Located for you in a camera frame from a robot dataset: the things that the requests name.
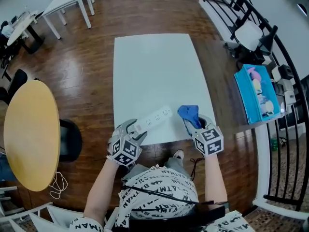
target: gray shorts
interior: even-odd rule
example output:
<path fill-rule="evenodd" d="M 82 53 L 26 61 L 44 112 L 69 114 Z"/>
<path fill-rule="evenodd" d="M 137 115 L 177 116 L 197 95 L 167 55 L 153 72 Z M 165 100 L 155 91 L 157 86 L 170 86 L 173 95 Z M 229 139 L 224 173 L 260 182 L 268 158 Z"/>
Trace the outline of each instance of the gray shorts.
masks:
<path fill-rule="evenodd" d="M 171 168 L 185 176 L 188 177 L 188 179 L 191 179 L 190 175 L 187 173 L 187 171 L 183 168 L 183 161 L 181 159 L 178 158 L 174 158 L 171 157 L 168 159 L 168 161 L 164 164 L 164 166 L 166 166 L 167 168 Z M 129 173 L 127 173 L 125 175 L 125 177 L 123 177 L 121 180 L 123 183 L 127 182 L 129 179 L 131 179 L 132 177 L 141 174 L 145 171 L 147 171 L 149 168 L 140 165 L 140 164 L 136 164 Z"/>

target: black and white marker cube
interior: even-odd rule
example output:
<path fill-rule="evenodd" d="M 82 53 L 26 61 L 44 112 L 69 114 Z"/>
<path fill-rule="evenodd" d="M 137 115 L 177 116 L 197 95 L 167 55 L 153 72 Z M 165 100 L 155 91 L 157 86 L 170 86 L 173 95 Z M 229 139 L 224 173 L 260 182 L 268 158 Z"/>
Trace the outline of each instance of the black and white marker cube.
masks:
<path fill-rule="evenodd" d="M 112 158 L 120 165 L 128 166 L 135 162 L 141 153 L 138 145 L 121 138 L 112 145 Z"/>
<path fill-rule="evenodd" d="M 192 139 L 196 149 L 205 157 L 223 151 L 223 135 L 219 127 L 199 130 Z"/>

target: blue rag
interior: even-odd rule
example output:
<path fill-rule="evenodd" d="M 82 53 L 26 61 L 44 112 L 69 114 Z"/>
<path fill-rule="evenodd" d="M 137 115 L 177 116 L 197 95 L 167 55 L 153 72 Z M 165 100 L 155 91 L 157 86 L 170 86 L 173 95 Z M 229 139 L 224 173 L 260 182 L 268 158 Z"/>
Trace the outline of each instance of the blue rag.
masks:
<path fill-rule="evenodd" d="M 177 113 L 182 119 L 191 122 L 195 129 L 201 129 L 202 125 L 198 120 L 198 106 L 197 105 L 182 105 L 178 108 Z"/>

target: white cable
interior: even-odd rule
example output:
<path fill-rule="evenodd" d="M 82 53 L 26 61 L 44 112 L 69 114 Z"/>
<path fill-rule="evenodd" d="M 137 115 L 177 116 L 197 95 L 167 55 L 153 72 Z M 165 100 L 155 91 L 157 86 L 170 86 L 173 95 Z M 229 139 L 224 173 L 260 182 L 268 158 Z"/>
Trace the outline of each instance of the white cable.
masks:
<path fill-rule="evenodd" d="M 57 174 L 60 174 L 61 180 L 62 180 L 62 188 L 60 188 L 59 184 L 57 183 Z M 54 182 L 52 185 L 49 185 L 51 188 L 55 189 L 55 191 L 50 191 L 49 194 L 52 196 L 54 199 L 59 199 L 61 196 L 61 193 L 68 187 L 68 182 L 66 179 L 63 177 L 61 172 L 56 172 L 56 175 L 54 177 Z M 52 193 L 55 193 L 58 195 L 57 198 L 55 198 Z"/>

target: plush toy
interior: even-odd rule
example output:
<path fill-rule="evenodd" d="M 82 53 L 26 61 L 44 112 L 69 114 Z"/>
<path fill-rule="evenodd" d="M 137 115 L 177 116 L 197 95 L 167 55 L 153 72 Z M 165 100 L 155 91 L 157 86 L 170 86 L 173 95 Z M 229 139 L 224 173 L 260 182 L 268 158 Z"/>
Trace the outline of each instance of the plush toy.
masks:
<path fill-rule="evenodd" d="M 248 73 L 249 73 L 249 75 L 251 77 L 251 80 L 257 79 L 259 82 L 262 81 L 262 77 L 259 74 L 259 72 L 255 71 L 255 67 L 249 68 L 247 71 L 248 71 Z"/>

